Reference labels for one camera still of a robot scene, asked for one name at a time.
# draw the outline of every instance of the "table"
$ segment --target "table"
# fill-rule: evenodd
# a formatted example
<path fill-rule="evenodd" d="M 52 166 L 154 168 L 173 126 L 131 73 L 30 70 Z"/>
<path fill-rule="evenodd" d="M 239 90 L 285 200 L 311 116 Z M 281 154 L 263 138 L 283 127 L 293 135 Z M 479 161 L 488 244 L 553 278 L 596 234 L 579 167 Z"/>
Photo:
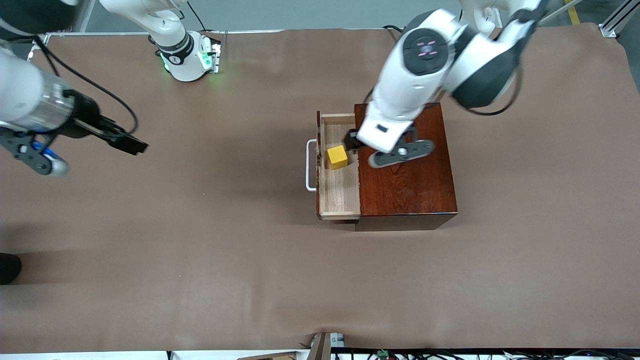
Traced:
<path fill-rule="evenodd" d="M 623 48 L 594 24 L 539 29 L 509 111 L 442 102 L 459 215 L 354 233 L 317 219 L 304 146 L 393 43 L 231 34 L 219 76 L 179 83 L 146 37 L 52 38 L 150 147 L 59 139 L 63 179 L 0 153 L 0 251 L 24 262 L 0 288 L 2 351 L 291 348 L 320 330 L 354 347 L 637 346 L 640 96 Z"/>

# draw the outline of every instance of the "yellow cube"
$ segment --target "yellow cube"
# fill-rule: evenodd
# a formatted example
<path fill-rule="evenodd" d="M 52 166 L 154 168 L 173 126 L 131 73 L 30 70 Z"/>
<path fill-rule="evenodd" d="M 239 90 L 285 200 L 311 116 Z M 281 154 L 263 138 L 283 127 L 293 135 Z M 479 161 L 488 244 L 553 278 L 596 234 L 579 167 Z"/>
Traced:
<path fill-rule="evenodd" d="M 326 157 L 332 170 L 337 170 L 349 165 L 347 152 L 344 150 L 344 146 L 342 145 L 327 149 Z"/>

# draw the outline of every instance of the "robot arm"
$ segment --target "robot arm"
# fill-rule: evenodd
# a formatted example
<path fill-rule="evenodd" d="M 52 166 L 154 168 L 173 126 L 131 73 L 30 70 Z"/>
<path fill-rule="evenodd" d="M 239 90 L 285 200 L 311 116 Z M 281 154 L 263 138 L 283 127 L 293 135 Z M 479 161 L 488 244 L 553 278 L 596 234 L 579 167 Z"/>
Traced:
<path fill-rule="evenodd" d="M 0 2 L 0 145 L 42 175 L 64 176 L 67 163 L 49 146 L 58 135 L 95 135 L 130 154 L 147 145 L 100 114 L 98 105 L 66 81 L 2 47 L 6 40 L 70 26 L 77 1 Z"/>
<path fill-rule="evenodd" d="M 427 156 L 433 146 L 412 146 L 424 149 L 412 154 L 401 140 L 413 120 L 441 88 L 467 109 L 498 99 L 509 87 L 520 55 L 544 16 L 547 0 L 535 1 L 533 8 L 530 3 L 512 8 L 513 15 L 495 41 L 442 9 L 413 19 L 382 68 L 357 141 L 346 142 L 347 148 L 362 143 L 377 150 L 369 160 L 373 167 Z M 385 154 L 391 154 L 393 161 Z"/>
<path fill-rule="evenodd" d="M 196 31 L 186 31 L 169 9 L 186 0 L 100 0 L 104 8 L 129 19 L 149 32 L 165 68 L 179 81 L 195 81 L 214 65 L 211 39 Z"/>
<path fill-rule="evenodd" d="M 508 18 L 512 18 L 519 10 L 533 11 L 540 8 L 538 0 L 459 0 L 462 5 L 462 23 L 468 24 L 471 30 L 491 35 L 495 29 L 492 19 L 495 12 L 492 8 L 507 12 Z"/>

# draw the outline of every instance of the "wooden box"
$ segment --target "wooden box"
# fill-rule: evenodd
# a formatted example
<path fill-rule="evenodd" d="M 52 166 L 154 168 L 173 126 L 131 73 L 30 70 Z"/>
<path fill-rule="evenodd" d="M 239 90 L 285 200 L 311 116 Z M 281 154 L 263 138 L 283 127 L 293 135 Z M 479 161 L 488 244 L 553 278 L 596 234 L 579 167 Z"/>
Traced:
<path fill-rule="evenodd" d="M 317 113 L 316 212 L 321 220 L 354 222 L 357 231 L 432 230 L 458 214 L 449 150 L 439 104 L 415 119 L 420 139 L 435 150 L 416 160 L 372 168 L 373 150 L 349 153 L 349 165 L 331 170 L 327 149 L 342 143 L 349 129 L 358 129 L 366 104 L 352 114 Z"/>

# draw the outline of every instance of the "drawer handle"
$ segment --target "drawer handle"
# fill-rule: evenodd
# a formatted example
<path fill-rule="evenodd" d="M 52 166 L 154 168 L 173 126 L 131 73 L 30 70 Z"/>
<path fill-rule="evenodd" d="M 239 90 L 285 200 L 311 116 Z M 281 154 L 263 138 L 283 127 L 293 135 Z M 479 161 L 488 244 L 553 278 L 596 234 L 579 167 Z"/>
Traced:
<path fill-rule="evenodd" d="M 312 188 L 309 185 L 309 144 L 314 142 L 317 142 L 317 140 L 311 139 L 307 141 L 307 172 L 305 172 L 305 186 L 307 187 L 307 190 L 309 190 L 310 192 L 316 192 L 316 188 Z"/>

